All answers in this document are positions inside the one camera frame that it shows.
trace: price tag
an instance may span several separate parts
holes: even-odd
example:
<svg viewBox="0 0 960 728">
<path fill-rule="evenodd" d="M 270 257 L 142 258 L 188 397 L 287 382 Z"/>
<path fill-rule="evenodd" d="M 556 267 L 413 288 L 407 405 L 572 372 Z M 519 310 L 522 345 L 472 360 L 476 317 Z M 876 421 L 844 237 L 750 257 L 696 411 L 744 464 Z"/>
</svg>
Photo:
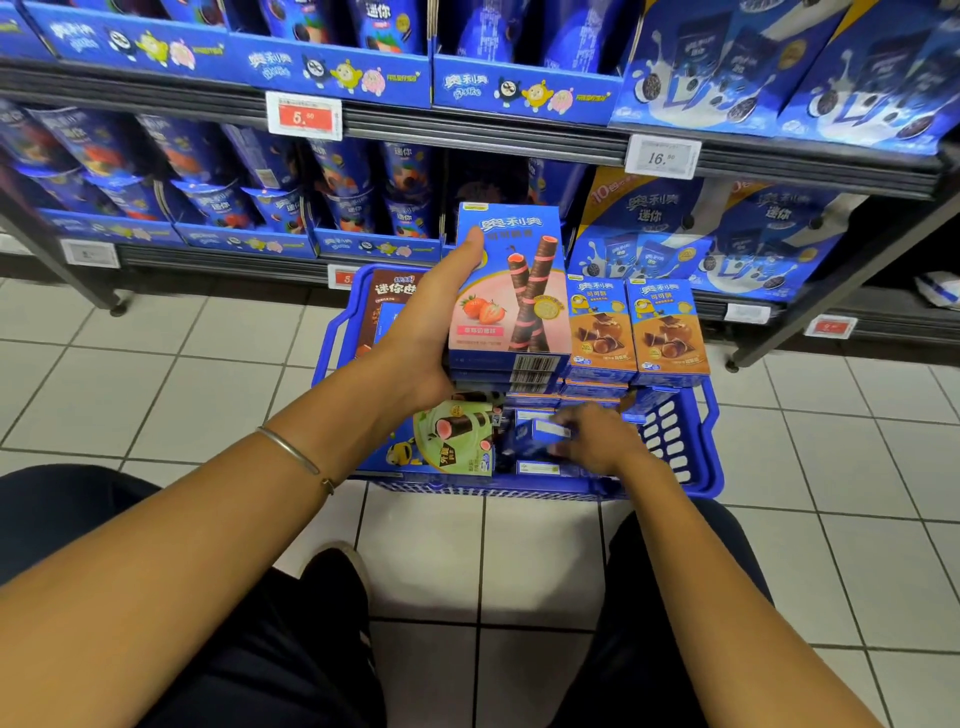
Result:
<svg viewBox="0 0 960 728">
<path fill-rule="evenodd" d="M 340 99 L 281 91 L 267 91 L 266 97 L 270 133 L 343 140 L 344 105 Z"/>
<path fill-rule="evenodd" d="M 749 305 L 746 303 L 728 303 L 724 321 L 738 324 L 757 324 L 764 326 L 770 321 L 771 308 L 768 305 Z"/>
<path fill-rule="evenodd" d="M 62 238 L 60 247 L 63 248 L 63 256 L 70 265 L 88 265 L 91 268 L 120 267 L 120 259 L 113 243 Z"/>
<path fill-rule="evenodd" d="M 859 319 L 850 316 L 829 316 L 826 313 L 817 316 L 806 327 L 806 336 L 821 339 L 849 339 Z"/>
<path fill-rule="evenodd" d="M 355 265 L 329 263 L 326 266 L 326 285 L 328 288 L 349 291 L 353 287 L 353 275 L 359 270 Z"/>
<path fill-rule="evenodd" d="M 627 146 L 624 168 L 632 175 L 692 180 L 702 142 L 635 133 Z"/>
</svg>

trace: floor tile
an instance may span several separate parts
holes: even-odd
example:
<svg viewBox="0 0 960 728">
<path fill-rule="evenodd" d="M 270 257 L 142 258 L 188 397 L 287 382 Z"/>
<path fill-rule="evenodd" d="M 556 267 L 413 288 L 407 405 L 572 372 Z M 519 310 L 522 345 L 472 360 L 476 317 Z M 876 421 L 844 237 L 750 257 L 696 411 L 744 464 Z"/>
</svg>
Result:
<svg viewBox="0 0 960 728">
<path fill-rule="evenodd" d="M 63 347 L 49 344 L 0 341 L 3 367 L 3 376 L 0 376 L 0 439 L 7 434 L 62 351 Z"/>
<path fill-rule="evenodd" d="M 735 349 L 733 346 L 707 344 L 710 384 L 717 401 L 721 404 L 745 404 L 752 407 L 778 406 L 774 388 L 762 361 L 741 369 L 736 374 L 727 371 L 727 357 Z"/>
<path fill-rule="evenodd" d="M 59 465 L 74 463 L 76 465 L 101 465 L 104 468 L 120 467 L 122 461 L 106 457 L 83 457 L 81 455 L 50 455 L 45 452 L 11 452 L 0 449 L 0 475 L 15 473 L 34 465 Z"/>
<path fill-rule="evenodd" d="M 366 490 L 366 480 L 345 480 L 338 485 L 336 492 L 320 509 L 320 513 L 306 525 L 276 560 L 274 566 L 300 578 L 303 569 L 320 550 L 320 546 L 331 541 L 355 544 Z"/>
<path fill-rule="evenodd" d="M 470 728 L 474 627 L 371 624 L 390 728 Z"/>
<path fill-rule="evenodd" d="M 74 344 L 135 352 L 177 353 L 197 319 L 202 296 L 132 296 L 119 318 L 97 309 Z"/>
<path fill-rule="evenodd" d="M 129 473 L 135 477 L 146 480 L 161 488 L 166 488 L 171 483 L 180 480 L 187 473 L 192 473 L 197 469 L 196 465 L 184 465 L 182 463 L 154 463 L 145 460 L 128 460 L 120 469 L 121 473 Z"/>
<path fill-rule="evenodd" d="M 866 653 L 853 649 L 818 649 L 817 654 L 870 708 L 876 719 L 887 725 L 887 716 L 883 713 L 883 703 L 880 693 L 876 691 L 876 681 L 870 672 Z"/>
<path fill-rule="evenodd" d="M 842 356 L 770 352 L 763 361 L 784 409 L 837 415 L 870 414 Z"/>
<path fill-rule="evenodd" d="M 921 523 L 823 519 L 868 646 L 960 649 L 960 602 Z"/>
<path fill-rule="evenodd" d="M 860 644 L 817 516 L 732 508 L 778 611 L 811 643 Z"/>
<path fill-rule="evenodd" d="M 367 494 L 358 550 L 378 617 L 477 618 L 483 499 L 387 491 Z"/>
<path fill-rule="evenodd" d="M 484 629 L 476 728 L 533 728 L 553 719 L 591 635 Z"/>
<path fill-rule="evenodd" d="M 211 298 L 186 340 L 186 356 L 282 364 L 303 306 Z"/>
<path fill-rule="evenodd" d="M 0 287 L 0 339 L 68 344 L 92 309 L 68 286 L 8 280 Z"/>
<path fill-rule="evenodd" d="M 878 420 L 921 516 L 960 521 L 960 427 Z"/>
<path fill-rule="evenodd" d="M 784 412 L 817 508 L 917 518 L 874 420 Z"/>
<path fill-rule="evenodd" d="M 813 510 L 783 415 L 721 407 L 713 441 L 725 476 L 724 503 Z"/>
<path fill-rule="evenodd" d="M 855 357 L 847 361 L 875 417 L 960 422 L 925 364 Z"/>
<path fill-rule="evenodd" d="M 270 408 L 270 417 L 273 417 L 290 402 L 310 389 L 312 381 L 312 369 L 301 369 L 300 367 L 284 369 L 283 376 L 280 378 L 280 386 L 277 387 L 274 396 L 274 406 Z"/>
<path fill-rule="evenodd" d="M 481 619 L 593 629 L 603 563 L 596 503 L 488 498 Z"/>
<path fill-rule="evenodd" d="M 4 445 L 127 454 L 173 360 L 159 354 L 68 349 Z"/>
<path fill-rule="evenodd" d="M 320 349 L 324 345 L 326 336 L 326 325 L 333 321 L 343 309 L 326 308 L 325 306 L 309 305 L 303 312 L 303 321 L 300 323 L 300 331 L 297 332 L 297 341 L 294 342 L 294 348 L 290 351 L 290 358 L 287 364 L 294 367 L 317 368 L 317 362 L 320 359 Z M 333 347 L 333 353 L 327 364 L 327 369 L 336 369 L 337 361 L 340 357 L 340 347 L 343 344 L 344 333 L 347 327 L 342 326 L 337 332 L 336 343 Z"/>
<path fill-rule="evenodd" d="M 179 359 L 131 457 L 204 463 L 263 424 L 281 368 Z"/>
<path fill-rule="evenodd" d="M 960 655 L 872 652 L 897 728 L 945 728 L 960 715 Z"/>
</svg>

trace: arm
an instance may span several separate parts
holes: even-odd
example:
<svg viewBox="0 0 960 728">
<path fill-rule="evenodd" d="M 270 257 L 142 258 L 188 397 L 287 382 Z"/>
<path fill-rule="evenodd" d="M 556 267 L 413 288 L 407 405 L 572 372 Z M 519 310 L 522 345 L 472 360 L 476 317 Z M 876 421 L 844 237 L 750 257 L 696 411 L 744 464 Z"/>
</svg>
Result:
<svg viewBox="0 0 960 728">
<path fill-rule="evenodd" d="M 380 344 L 268 422 L 322 476 L 452 393 L 441 355 L 476 233 Z M 251 434 L 0 588 L 0 726 L 134 725 L 321 508 L 320 480 Z"/>
<path fill-rule="evenodd" d="M 870 710 L 754 586 L 669 466 L 596 405 L 565 410 L 559 454 L 620 478 L 636 509 L 670 626 L 711 728 L 879 728 Z"/>
</svg>

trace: forearm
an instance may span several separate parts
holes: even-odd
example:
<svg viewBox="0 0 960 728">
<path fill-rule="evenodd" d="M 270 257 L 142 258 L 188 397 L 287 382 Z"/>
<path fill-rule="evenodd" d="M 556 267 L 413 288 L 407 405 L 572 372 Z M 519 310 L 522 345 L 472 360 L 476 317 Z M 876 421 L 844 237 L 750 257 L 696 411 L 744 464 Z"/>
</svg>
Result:
<svg viewBox="0 0 960 728">
<path fill-rule="evenodd" d="M 878 726 L 754 586 L 666 465 L 627 467 L 622 479 L 711 728 Z"/>
<path fill-rule="evenodd" d="M 323 476 L 346 477 L 406 414 L 384 353 L 268 424 Z M 252 434 L 21 574 L 0 589 L 0 726 L 136 723 L 325 498 Z"/>
</svg>

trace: black pants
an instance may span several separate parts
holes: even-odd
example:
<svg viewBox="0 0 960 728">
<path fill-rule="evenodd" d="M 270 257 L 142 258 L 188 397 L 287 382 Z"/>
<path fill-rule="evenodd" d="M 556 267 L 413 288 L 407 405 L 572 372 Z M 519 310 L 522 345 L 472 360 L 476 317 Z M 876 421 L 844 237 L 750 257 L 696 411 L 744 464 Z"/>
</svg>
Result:
<svg viewBox="0 0 960 728">
<path fill-rule="evenodd" d="M 0 585 L 157 490 L 95 466 L 40 466 L 0 477 Z M 696 504 L 770 599 L 733 515 L 714 501 Z M 337 585 L 306 581 L 268 571 L 141 726 L 385 726 L 368 655 L 345 639 L 353 622 L 343 627 L 348 615 Z M 631 515 L 612 539 L 596 634 L 552 725 L 622 725 L 639 711 L 662 711 L 673 725 L 706 726 Z"/>
</svg>

